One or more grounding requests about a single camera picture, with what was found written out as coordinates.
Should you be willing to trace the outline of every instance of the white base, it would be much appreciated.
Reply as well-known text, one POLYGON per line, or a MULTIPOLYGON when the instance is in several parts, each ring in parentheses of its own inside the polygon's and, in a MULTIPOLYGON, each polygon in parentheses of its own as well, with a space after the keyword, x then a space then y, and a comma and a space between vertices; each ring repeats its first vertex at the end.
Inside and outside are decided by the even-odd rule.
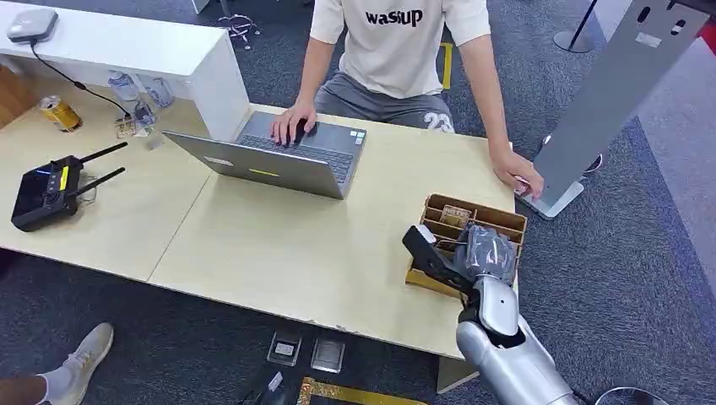
POLYGON ((555 202, 553 205, 547 205, 542 200, 533 200, 532 196, 525 196, 522 197, 518 194, 517 198, 519 198, 520 201, 525 203, 528 207, 532 208, 536 213, 540 215, 540 217, 547 219, 551 221, 554 219, 557 214, 559 214, 562 209, 564 209, 569 203, 571 203, 579 194, 581 194, 584 191, 584 186, 579 181, 575 181, 572 183, 569 188, 567 188, 567 191, 562 194, 559 200, 555 202))

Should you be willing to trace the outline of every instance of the desk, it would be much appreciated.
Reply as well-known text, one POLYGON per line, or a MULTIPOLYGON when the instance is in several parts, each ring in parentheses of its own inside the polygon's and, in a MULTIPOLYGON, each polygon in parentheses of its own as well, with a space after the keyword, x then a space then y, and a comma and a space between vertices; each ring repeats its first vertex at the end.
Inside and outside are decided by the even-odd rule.
MULTIPOLYGON (((0 212, 12 211, 28 169, 116 142, 110 105, 70 84, 42 88, 68 100, 85 124, 57 132, 32 110, 0 131, 0 212)), ((206 136, 197 116, 178 100, 160 123, 206 136)), ((127 167, 93 205, 31 234, 0 221, 0 246, 438 354, 440 392, 475 376, 455 344, 461 304, 405 285, 410 255, 401 239, 433 192, 514 210, 512 191, 492 174, 486 140, 319 119, 368 132, 345 201, 216 175, 171 141, 147 151, 131 139, 88 164, 94 174, 127 167)))
POLYGON ((410 254, 401 240, 434 192, 514 211, 512 191, 492 174, 486 140, 319 120, 367 130, 345 201, 212 174, 149 282, 462 359, 461 304, 404 284, 410 254))
MULTIPOLYGON (((100 186, 94 203, 69 221, 26 234, 10 222, 22 175, 69 154, 84 156, 118 143, 113 105, 76 90, 71 84, 42 80, 38 95, 57 94, 84 118, 73 133, 59 132, 37 108, 0 130, 0 246, 123 277, 146 281, 188 213, 211 170, 166 141, 148 151, 141 138, 89 162, 85 170, 101 176, 127 171, 100 186)), ((207 133, 193 103, 179 100, 160 121, 207 133)))

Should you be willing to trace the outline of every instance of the sneaker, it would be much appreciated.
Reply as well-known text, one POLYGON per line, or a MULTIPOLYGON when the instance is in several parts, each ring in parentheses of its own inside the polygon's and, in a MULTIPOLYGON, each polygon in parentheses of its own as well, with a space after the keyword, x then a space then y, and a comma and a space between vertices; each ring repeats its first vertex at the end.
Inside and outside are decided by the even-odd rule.
POLYGON ((87 392, 92 373, 97 365, 107 356, 114 339, 114 328, 109 323, 101 323, 90 332, 79 344, 77 350, 62 363, 73 371, 73 383, 68 393, 52 405, 79 405, 87 392))

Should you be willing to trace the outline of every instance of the gold can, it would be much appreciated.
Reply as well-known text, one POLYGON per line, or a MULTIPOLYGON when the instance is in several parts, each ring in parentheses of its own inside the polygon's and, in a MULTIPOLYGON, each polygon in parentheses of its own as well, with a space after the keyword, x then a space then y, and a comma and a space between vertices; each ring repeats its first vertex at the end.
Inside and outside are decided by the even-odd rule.
POLYGON ((40 100, 40 111, 62 132, 72 132, 82 127, 82 119, 58 95, 49 95, 40 100))

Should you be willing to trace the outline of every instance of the paper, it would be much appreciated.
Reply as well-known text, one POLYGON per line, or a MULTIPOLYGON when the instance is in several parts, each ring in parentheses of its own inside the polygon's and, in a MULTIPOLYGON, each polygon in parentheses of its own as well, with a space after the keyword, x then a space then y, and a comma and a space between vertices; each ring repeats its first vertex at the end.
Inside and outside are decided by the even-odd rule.
POLYGON ((269 382, 268 384, 268 390, 271 392, 276 391, 276 388, 278 388, 281 385, 281 381, 284 380, 284 377, 281 375, 281 372, 279 371, 274 375, 274 378, 269 382))
POLYGON ((212 157, 210 157, 210 156, 204 156, 203 158, 206 159, 207 161, 211 162, 211 163, 218 163, 218 164, 220 164, 220 165, 227 165, 227 166, 233 166, 233 165, 234 165, 234 164, 231 163, 229 160, 223 160, 223 159, 219 159, 219 158, 212 158, 212 157))
POLYGON ((283 354, 284 356, 292 356, 293 346, 285 343, 277 343, 276 349, 274 349, 274 351, 278 354, 283 354))
POLYGON ((655 48, 659 46, 659 44, 661 43, 661 39, 653 35, 644 34, 643 32, 640 32, 639 35, 637 35, 637 42, 655 48))

